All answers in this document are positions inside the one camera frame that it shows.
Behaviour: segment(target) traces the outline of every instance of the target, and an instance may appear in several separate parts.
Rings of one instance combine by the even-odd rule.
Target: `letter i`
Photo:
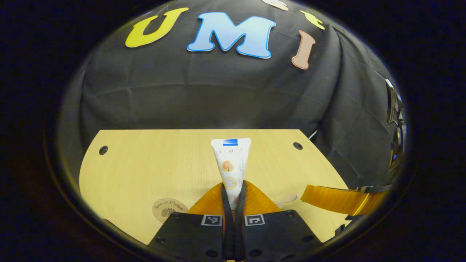
[[[302,30],[299,30],[299,35],[301,36],[301,43],[299,44],[298,53],[291,59],[291,62],[296,67],[306,70],[309,68],[308,59],[315,40],[311,35]]]

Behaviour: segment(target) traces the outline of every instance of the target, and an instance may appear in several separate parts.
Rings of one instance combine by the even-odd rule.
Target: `sticker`
[[[225,182],[225,189],[226,190],[232,190],[238,185],[236,183],[236,179],[234,179],[232,177],[226,177],[224,182]]]
[[[308,60],[311,55],[312,46],[315,44],[315,39],[302,30],[299,30],[299,35],[301,36],[301,43],[299,44],[298,53],[291,59],[291,62],[296,67],[306,70],[309,68]]]
[[[188,208],[180,201],[173,198],[162,198],[152,205],[152,213],[155,218],[164,223],[173,212],[186,213]]]
[[[223,51],[228,51],[239,39],[244,39],[236,51],[242,55],[258,58],[270,58],[272,53],[267,49],[270,29],[277,24],[267,18],[251,16],[239,25],[233,24],[230,17],[223,12],[200,14],[202,23],[193,43],[188,45],[191,52],[206,52],[214,49],[210,42],[215,33],[217,42]]]
[[[222,163],[222,169],[223,171],[231,172],[234,170],[234,165],[233,162],[230,160],[225,160]]]
[[[265,225],[264,216],[262,214],[259,214],[259,215],[245,215],[244,216],[244,225],[246,227]]]
[[[211,226],[211,227],[221,227],[222,226],[222,216],[221,215],[204,215],[202,219],[202,226]]]
[[[311,22],[313,25],[317,26],[318,28],[322,29],[322,30],[325,30],[325,27],[323,27],[321,24],[322,24],[322,21],[320,21],[319,19],[317,19],[315,16],[309,14],[309,13],[306,13],[302,10],[300,10],[301,13],[303,13],[305,16],[306,16],[306,19]]]
[[[224,139],[223,140],[223,145],[238,145],[238,140],[237,139]]]
[[[266,3],[266,4],[269,4],[273,7],[276,7],[278,9],[281,9],[283,11],[288,11],[290,10],[287,5],[285,3],[283,3],[282,1],[278,1],[278,0],[262,0],[262,2]]]
[[[165,36],[173,27],[175,24],[176,20],[178,19],[179,15],[182,12],[187,11],[189,8],[184,7],[184,8],[178,8],[174,9],[171,11],[168,11],[164,14],[165,19],[160,25],[160,27],[157,29],[157,31],[151,33],[151,34],[143,34],[144,30],[146,27],[149,25],[149,23],[156,19],[158,15],[151,16],[147,19],[144,19],[140,21],[139,23],[135,24],[133,26],[133,30],[130,32],[128,37],[126,38],[126,46],[127,47],[139,47],[143,45],[150,44],[152,42],[155,42]]]

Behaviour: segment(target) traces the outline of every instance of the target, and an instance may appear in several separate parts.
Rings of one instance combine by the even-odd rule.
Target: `round sticker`
[[[223,161],[222,163],[222,169],[223,171],[231,172],[234,169],[234,164],[230,160]]]
[[[225,189],[231,190],[237,186],[236,179],[232,177],[225,178]]]
[[[186,213],[188,208],[180,201],[173,198],[162,198],[152,205],[152,213],[155,218],[164,223],[173,212]]]

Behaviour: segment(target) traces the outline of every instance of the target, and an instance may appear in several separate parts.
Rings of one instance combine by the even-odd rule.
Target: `yellow letter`
[[[279,0],[262,0],[262,2],[266,3],[266,4],[269,4],[273,7],[276,7],[276,8],[279,8],[281,10],[284,10],[284,11],[288,11],[288,7],[285,3],[283,3],[282,1],[279,1]]]
[[[308,19],[309,22],[311,22],[312,24],[314,24],[318,28],[325,30],[325,28],[322,25],[319,24],[319,23],[322,24],[322,21],[317,19],[315,16],[313,16],[313,15],[311,15],[309,13],[306,13],[306,12],[304,12],[302,10],[301,10],[301,12],[303,12],[306,15],[306,19]]]
[[[176,19],[178,19],[179,15],[188,9],[189,8],[184,7],[184,8],[178,8],[178,9],[166,12],[164,14],[164,16],[166,16],[165,20],[162,22],[162,24],[157,29],[157,31],[151,34],[143,35],[143,32],[148,26],[148,24],[152,20],[156,19],[158,16],[154,15],[152,17],[149,17],[147,19],[140,21],[139,23],[133,26],[133,30],[128,35],[128,38],[126,38],[126,46],[127,47],[139,47],[139,46],[147,45],[154,41],[159,40],[171,30],[171,28],[175,24]]]

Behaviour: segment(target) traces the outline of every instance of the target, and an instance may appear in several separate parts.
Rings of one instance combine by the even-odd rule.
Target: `black cloth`
[[[179,0],[156,7],[106,37],[68,86],[58,146],[78,182],[84,152],[105,129],[300,129],[335,167],[349,188],[388,179],[394,125],[387,124],[387,68],[359,39],[336,22],[292,2],[289,11],[262,1]],[[137,22],[188,7],[163,38],[136,48],[125,40]],[[300,10],[314,14],[325,30]],[[251,16],[276,22],[269,59],[241,55],[237,41],[222,51],[190,52],[199,14],[225,12],[235,25]],[[309,68],[291,62],[303,30],[316,41]]]

